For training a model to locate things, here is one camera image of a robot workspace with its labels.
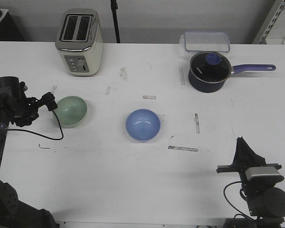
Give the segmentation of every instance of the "toaster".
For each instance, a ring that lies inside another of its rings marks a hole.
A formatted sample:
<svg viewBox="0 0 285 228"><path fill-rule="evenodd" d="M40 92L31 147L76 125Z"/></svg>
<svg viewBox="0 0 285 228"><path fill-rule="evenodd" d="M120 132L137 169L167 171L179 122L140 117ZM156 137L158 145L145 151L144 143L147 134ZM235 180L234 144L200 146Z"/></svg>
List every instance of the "toaster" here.
<svg viewBox="0 0 285 228"><path fill-rule="evenodd" d="M66 11L55 46L71 75L92 76L97 73L104 49L97 12L93 9Z"/></svg>

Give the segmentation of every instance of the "green bowl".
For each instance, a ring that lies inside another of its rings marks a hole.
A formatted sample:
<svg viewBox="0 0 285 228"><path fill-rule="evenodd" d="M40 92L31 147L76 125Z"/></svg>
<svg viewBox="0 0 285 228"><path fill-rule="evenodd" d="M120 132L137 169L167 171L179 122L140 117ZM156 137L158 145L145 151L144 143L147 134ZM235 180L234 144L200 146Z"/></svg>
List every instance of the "green bowl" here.
<svg viewBox="0 0 285 228"><path fill-rule="evenodd" d="M87 113L84 99L78 96L67 96L57 102L58 108L54 110L63 127L76 127L81 124Z"/></svg>

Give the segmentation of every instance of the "saucepan handle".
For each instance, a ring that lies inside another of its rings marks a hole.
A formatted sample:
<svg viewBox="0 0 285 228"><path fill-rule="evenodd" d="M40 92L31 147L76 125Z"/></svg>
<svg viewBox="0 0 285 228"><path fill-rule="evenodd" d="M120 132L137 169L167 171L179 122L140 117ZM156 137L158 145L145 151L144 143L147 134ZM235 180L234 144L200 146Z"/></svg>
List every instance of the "saucepan handle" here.
<svg viewBox="0 0 285 228"><path fill-rule="evenodd" d="M232 73L237 74L247 70L261 70L261 71L273 71L276 70L275 65L270 64L242 64L232 67Z"/></svg>

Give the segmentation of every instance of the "black saucepan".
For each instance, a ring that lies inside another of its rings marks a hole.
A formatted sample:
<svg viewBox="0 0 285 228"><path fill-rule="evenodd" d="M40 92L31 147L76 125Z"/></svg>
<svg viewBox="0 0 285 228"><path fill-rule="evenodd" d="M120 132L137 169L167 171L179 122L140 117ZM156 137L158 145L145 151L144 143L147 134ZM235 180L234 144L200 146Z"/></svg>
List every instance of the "black saucepan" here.
<svg viewBox="0 0 285 228"><path fill-rule="evenodd" d="M231 66L223 55L217 52L203 51L194 55L190 61L189 81L197 90L212 93L219 90L230 77L247 70L273 71L275 65L244 64Z"/></svg>

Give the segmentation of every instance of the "white table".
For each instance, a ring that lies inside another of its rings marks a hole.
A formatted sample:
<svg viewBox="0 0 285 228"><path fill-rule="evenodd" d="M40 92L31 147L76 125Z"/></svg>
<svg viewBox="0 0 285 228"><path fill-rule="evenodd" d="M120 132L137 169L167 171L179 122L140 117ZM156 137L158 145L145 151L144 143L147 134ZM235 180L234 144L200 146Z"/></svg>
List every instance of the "white table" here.
<svg viewBox="0 0 285 228"><path fill-rule="evenodd" d="M232 163L237 137L267 163L281 164L285 177L285 46L231 45L225 56L232 65L277 69L234 75L211 94L189 84L191 56L179 45L105 44L99 72L74 77L54 43L0 42L0 76L24 81L27 96L52 91L57 100L78 95L89 104L88 117L64 129L62 141L9 132L0 179L57 221L222 225L236 214L223 188L239 176L217 174L216 167ZM128 114L139 108L153 110L162 124L146 143L125 130ZM45 107L39 114L26 129L58 137L52 114ZM285 180L276 186L285 191ZM239 188L230 187L227 195L248 213Z"/></svg>

